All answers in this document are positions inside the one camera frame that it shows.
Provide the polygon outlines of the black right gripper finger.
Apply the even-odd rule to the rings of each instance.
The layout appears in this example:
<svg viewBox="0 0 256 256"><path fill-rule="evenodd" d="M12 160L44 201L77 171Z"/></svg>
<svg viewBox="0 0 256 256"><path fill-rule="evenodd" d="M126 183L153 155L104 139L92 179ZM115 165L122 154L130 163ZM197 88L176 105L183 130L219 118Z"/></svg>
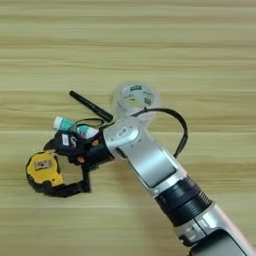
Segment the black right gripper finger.
<svg viewBox="0 0 256 256"><path fill-rule="evenodd" d="M55 150L56 149L56 141L54 138L50 139L45 145L44 150Z"/></svg>
<svg viewBox="0 0 256 256"><path fill-rule="evenodd" d="M81 166L83 179L77 183L61 184L56 187L52 187L49 191L49 195L52 197L67 198L80 193L90 193L90 176L89 169L85 166Z"/></svg>

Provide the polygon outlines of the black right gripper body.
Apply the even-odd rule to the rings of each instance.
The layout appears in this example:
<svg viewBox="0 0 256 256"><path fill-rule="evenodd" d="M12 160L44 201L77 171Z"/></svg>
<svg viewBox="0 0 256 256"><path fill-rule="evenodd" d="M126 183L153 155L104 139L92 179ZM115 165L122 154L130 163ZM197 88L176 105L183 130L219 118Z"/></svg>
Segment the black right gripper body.
<svg viewBox="0 0 256 256"><path fill-rule="evenodd" d="M106 146L102 130L89 139L79 137L76 148L68 156L70 163L81 165L87 170L95 170L113 159L113 155Z"/></svg>

